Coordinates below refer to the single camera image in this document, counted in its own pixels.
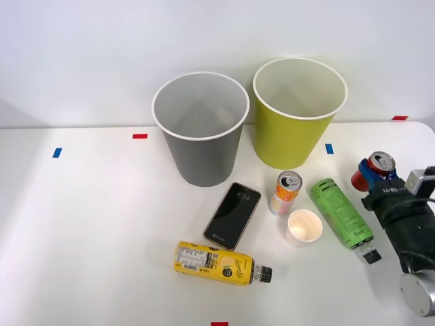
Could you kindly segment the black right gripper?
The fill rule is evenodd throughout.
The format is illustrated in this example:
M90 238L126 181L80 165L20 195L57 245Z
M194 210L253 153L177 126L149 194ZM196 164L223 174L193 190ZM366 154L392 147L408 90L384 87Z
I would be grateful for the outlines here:
M362 204L372 211L382 228L407 217L428 213L427 202L434 193L434 181L423 181L412 194L403 179L398 179L396 165L387 169L384 157L369 157L358 165L358 190L367 192Z

